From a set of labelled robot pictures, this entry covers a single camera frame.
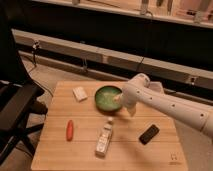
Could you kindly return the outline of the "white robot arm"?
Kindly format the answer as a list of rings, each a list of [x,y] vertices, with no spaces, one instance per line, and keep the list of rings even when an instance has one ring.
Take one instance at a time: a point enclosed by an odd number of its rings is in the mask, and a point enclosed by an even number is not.
[[[139,73],[123,84],[114,101],[124,106],[131,116],[136,103],[144,103],[213,139],[213,106],[167,95],[150,89],[151,81]]]

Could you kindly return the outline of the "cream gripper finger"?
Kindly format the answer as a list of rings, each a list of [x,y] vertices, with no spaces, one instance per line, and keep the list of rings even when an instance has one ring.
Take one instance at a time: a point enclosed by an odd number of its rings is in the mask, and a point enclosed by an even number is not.
[[[122,94],[118,94],[113,98],[114,101],[116,102],[121,102],[122,101]]]

